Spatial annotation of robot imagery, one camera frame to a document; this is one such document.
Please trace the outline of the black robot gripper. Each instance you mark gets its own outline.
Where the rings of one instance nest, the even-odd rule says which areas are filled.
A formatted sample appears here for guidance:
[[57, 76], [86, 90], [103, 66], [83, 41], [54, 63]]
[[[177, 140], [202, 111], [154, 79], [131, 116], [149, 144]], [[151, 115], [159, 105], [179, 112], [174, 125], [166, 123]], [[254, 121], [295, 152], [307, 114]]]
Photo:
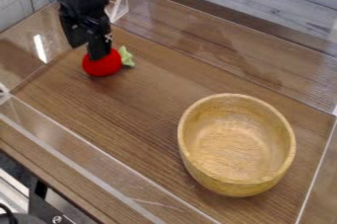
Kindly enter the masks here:
[[105, 14], [109, 0], [57, 0], [58, 20], [71, 48], [85, 44], [90, 60], [98, 60], [110, 52], [110, 25]]

